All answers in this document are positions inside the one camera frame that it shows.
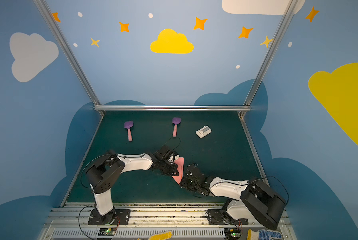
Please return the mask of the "pink square paper sheet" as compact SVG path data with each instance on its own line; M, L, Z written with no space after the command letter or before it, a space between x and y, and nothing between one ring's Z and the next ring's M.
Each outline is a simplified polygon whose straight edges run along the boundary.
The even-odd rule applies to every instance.
M179 157L177 160L174 161L174 163L178 165L177 170L179 175L172 176L172 178L176 181L178 185L180 185L183 178L184 157Z

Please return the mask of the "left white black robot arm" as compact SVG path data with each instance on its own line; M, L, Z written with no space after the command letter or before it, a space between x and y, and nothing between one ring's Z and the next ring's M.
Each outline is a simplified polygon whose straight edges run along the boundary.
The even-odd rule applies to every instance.
M138 170L158 170L180 183L183 176L184 158L162 146L155 153L123 155L114 151L92 160L84 174L95 198L95 207L90 213L90 226L118 226L129 223L131 211L116 210L112 201L111 188L122 173Z

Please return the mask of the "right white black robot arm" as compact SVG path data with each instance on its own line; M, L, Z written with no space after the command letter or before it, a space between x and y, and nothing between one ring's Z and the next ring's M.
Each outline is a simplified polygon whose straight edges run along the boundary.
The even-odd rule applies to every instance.
M184 189L203 196L225 197L229 201L222 210L229 219L243 218L245 209L264 227L276 230L282 213L288 204L279 193L273 190L263 179L252 181L232 181L220 177L206 176L193 163L186 170L173 177Z

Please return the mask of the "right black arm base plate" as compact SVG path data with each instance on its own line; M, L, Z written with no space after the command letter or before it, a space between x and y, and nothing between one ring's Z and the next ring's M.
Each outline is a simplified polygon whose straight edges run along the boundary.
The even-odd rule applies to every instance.
M205 217L207 218L210 225L248 225L248 219L239 219L235 220L225 210L216 210L209 209L205 212Z

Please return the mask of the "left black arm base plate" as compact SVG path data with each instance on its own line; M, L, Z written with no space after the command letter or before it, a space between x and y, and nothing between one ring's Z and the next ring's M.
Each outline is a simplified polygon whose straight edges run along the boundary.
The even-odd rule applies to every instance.
M108 226L128 225L130 214L131 214L130 209L113 208L107 214L102 216L100 215L97 208L94 208L91 211L88 225L108 225Z

